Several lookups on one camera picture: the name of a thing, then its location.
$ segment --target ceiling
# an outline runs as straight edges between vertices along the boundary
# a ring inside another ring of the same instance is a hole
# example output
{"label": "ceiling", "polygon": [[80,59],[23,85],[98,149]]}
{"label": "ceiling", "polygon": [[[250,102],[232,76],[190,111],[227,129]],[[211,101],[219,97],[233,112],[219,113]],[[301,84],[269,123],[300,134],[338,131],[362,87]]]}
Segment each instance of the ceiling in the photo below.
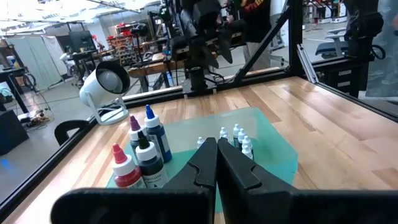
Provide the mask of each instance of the ceiling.
{"label": "ceiling", "polygon": [[[96,3],[101,1],[110,6]],[[139,11],[145,5],[157,1],[159,0],[0,0],[0,35],[40,32],[57,23],[90,22],[93,18],[115,12]]]}

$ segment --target wooden tabletop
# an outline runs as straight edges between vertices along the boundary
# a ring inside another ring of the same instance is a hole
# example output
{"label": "wooden tabletop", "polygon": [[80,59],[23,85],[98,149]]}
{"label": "wooden tabletop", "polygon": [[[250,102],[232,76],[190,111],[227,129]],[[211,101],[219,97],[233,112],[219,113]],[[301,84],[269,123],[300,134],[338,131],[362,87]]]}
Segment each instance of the wooden tabletop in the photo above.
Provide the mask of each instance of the wooden tabletop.
{"label": "wooden tabletop", "polygon": [[[299,189],[398,189],[398,124],[294,77],[153,105],[165,124],[255,106],[298,152]],[[142,123],[144,107],[131,109]],[[128,120],[96,126],[17,207],[6,223],[49,223],[71,189],[105,187],[111,146],[129,143]],[[215,217],[224,223],[223,216]]]}

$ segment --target white bottle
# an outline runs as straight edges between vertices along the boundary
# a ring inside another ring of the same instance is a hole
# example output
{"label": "white bottle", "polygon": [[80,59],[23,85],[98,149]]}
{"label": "white bottle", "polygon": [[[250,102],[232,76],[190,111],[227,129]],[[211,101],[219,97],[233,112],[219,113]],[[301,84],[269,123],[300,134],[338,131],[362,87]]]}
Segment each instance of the white bottle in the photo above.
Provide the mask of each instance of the white bottle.
{"label": "white bottle", "polygon": [[243,141],[245,135],[246,135],[246,132],[244,131],[243,128],[241,128],[238,133],[238,141],[239,141],[239,149],[240,150],[242,150],[242,141]]}
{"label": "white bottle", "polygon": [[220,131],[220,138],[223,138],[224,135],[226,135],[226,139],[228,139],[228,131],[226,130],[225,127],[222,127]]}
{"label": "white bottle", "polygon": [[242,148],[244,146],[247,146],[248,150],[251,151],[251,154],[254,155],[254,153],[253,153],[253,144],[252,144],[249,136],[245,136],[244,139],[242,140]]}
{"label": "white bottle", "polygon": [[243,146],[242,153],[249,159],[253,160],[253,154],[251,153],[251,150],[249,150],[248,146]]}
{"label": "white bottle", "polygon": [[239,149],[238,134],[239,134],[239,130],[240,130],[240,129],[241,129],[241,128],[239,127],[239,125],[238,125],[238,124],[235,124],[233,134],[234,134],[234,146],[235,146],[235,148],[237,148],[237,149]]}
{"label": "white bottle", "polygon": [[197,148],[199,149],[200,146],[201,146],[203,143],[205,143],[205,140],[204,140],[202,137],[199,137],[199,138],[198,138],[198,141],[197,141]]}

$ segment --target spotlight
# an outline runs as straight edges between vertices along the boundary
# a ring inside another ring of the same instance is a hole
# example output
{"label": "spotlight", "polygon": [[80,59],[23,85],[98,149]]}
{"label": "spotlight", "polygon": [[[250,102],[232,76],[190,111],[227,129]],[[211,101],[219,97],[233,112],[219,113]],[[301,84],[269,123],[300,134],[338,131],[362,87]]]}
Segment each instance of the spotlight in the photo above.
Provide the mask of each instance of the spotlight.
{"label": "spotlight", "polygon": [[[129,87],[130,78],[124,68],[113,62],[101,62],[80,89],[80,100],[91,108],[98,124],[114,124],[129,114],[121,97]],[[116,98],[113,104],[120,108],[104,107]],[[99,111],[109,112],[100,115]]]}

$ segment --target floor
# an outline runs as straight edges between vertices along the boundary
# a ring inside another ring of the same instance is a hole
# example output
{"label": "floor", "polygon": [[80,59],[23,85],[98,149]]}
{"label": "floor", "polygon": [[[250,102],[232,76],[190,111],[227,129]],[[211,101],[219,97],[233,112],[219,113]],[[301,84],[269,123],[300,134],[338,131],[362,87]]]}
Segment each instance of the floor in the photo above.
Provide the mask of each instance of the floor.
{"label": "floor", "polygon": [[[346,24],[323,24],[318,27],[308,27],[308,31],[303,32],[303,44],[311,61],[321,60],[320,56],[315,55],[315,50],[320,43],[328,42],[325,40],[326,32],[331,29],[345,27]],[[222,57],[218,58],[220,68],[216,70],[224,76],[234,75],[243,65],[244,57],[242,47],[238,47],[232,51],[233,64],[229,64]],[[289,48],[273,52],[274,55],[282,56],[286,60],[289,59]],[[280,67],[280,62],[272,61],[272,66]],[[178,73],[178,82],[182,82],[184,75]],[[149,85],[152,86],[155,80],[159,77],[157,75],[149,76]],[[140,90],[139,82],[131,79],[132,88],[127,95],[132,95]],[[53,121],[41,127],[40,129],[28,130],[30,139],[23,142],[21,145],[13,149],[9,154],[0,156],[0,202],[5,199],[12,191],[23,182],[28,176],[33,173],[43,162],[45,162],[58,148],[53,131],[55,127],[63,121],[71,119],[87,119],[91,116],[91,110],[85,106],[79,99],[79,91],[72,82],[62,83],[51,87],[47,91],[43,91],[42,95],[47,101],[48,105],[40,95],[25,94],[23,96],[24,102],[29,110],[41,108],[50,108],[51,111],[45,111],[47,116],[53,116]],[[16,114],[21,114],[22,111],[15,101],[8,103],[6,107],[14,110]]]}

